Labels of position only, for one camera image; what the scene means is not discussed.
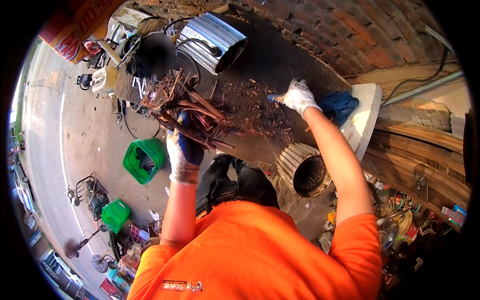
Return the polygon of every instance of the printed logo on shirt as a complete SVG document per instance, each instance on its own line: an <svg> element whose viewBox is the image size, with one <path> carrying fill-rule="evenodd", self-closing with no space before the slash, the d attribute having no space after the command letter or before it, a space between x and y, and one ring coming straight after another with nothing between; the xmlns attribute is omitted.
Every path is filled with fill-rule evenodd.
<svg viewBox="0 0 480 300"><path fill-rule="evenodd" d="M187 285L187 289L192 289L192 293L194 292L202 292L204 290L204 285L200 281L193 281Z"/></svg>
<svg viewBox="0 0 480 300"><path fill-rule="evenodd" d="M164 280L163 283L162 283L162 289L176 290L176 291L179 291L179 292L184 292L186 288L187 288L187 282L186 281Z"/></svg>

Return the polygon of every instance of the blue rubber-coated glove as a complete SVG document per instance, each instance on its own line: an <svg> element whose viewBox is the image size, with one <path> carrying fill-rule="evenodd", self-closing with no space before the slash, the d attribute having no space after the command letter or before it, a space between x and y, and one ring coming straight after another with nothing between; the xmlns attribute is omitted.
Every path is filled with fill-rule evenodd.
<svg viewBox="0 0 480 300"><path fill-rule="evenodd" d="M283 95L267 95L268 100L271 102L278 102L285 104L287 107L296 110L303 119L303 113L308 107L318 108L322 110L315 103L313 99L313 94L310 92L310 89L307 87L307 81L305 79L298 80L297 78L292 79L290 85L288 86L288 91Z"/></svg>
<svg viewBox="0 0 480 300"><path fill-rule="evenodd" d="M177 122L188 126L190 123L189 112L181 112ZM181 134L178 129L173 132L169 130L167 151L172 165L170 180L183 184L197 184L198 170L204 158L204 151L197 142Z"/></svg>

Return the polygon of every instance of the white plastic jug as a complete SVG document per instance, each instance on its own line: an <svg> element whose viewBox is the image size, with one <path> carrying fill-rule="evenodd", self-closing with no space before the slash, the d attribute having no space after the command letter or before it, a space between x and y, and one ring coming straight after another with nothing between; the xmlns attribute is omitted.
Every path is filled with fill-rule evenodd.
<svg viewBox="0 0 480 300"><path fill-rule="evenodd" d="M94 94L113 92L118 75L119 71L112 66L106 66L96 71L92 75L92 92Z"/></svg>

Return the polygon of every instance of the white road marking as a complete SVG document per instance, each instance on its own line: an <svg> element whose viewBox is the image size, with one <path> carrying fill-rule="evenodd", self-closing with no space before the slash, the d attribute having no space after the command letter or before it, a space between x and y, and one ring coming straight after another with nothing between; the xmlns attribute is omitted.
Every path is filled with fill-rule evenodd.
<svg viewBox="0 0 480 300"><path fill-rule="evenodd" d="M68 183L67 183L67 175L65 174L65 163L63 162L63 106L65 104L65 94L62 95L61 97L61 105L60 105L60 162L61 162L61 171L63 173L63 180L65 182L65 190L68 189ZM78 229L82 231L82 226L80 226L80 222L78 221L77 214L75 213L75 207L73 207L72 204L70 204L70 208L72 209L73 216L75 217L75 221L77 222ZM92 247L90 247L90 244L87 244L88 249L90 249L90 252L94 254Z"/></svg>

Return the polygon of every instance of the road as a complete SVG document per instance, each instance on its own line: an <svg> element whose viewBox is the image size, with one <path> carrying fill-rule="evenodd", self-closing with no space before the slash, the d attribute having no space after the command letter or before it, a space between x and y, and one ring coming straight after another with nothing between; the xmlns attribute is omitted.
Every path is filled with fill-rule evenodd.
<svg viewBox="0 0 480 300"><path fill-rule="evenodd" d="M96 229L85 205L76 208L70 205L65 196L66 186L73 186L92 170L98 171L100 180L106 178L106 153L98 149L107 148L106 138L102 137L107 135L108 119L101 118L100 113L92 115L97 110L110 111L111 104L73 85L77 75L86 73L84 65L72 66L46 44L40 46L22 120L27 145L25 157L41 212L39 225L87 289L99 299L108 299L99 289L106 276L91 263L92 255L109 249L108 235L95 236L80 251L79 258L69 260L62 251L68 240L79 241L83 230Z"/></svg>

